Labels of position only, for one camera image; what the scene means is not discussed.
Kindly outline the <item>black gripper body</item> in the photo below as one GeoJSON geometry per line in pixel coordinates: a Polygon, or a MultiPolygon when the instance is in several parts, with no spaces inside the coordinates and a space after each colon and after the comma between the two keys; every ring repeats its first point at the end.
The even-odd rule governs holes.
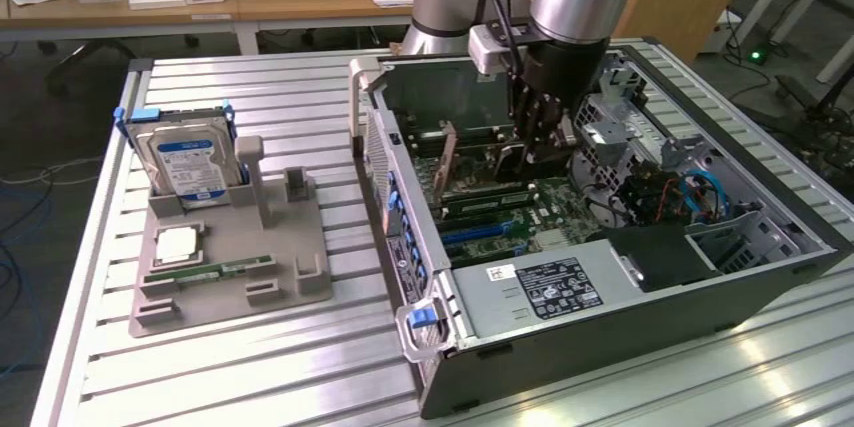
{"type": "Polygon", "coordinates": [[[527,46],[522,79],[538,93],[579,100],[601,72],[606,40],[589,44],[543,41],[527,46]]]}

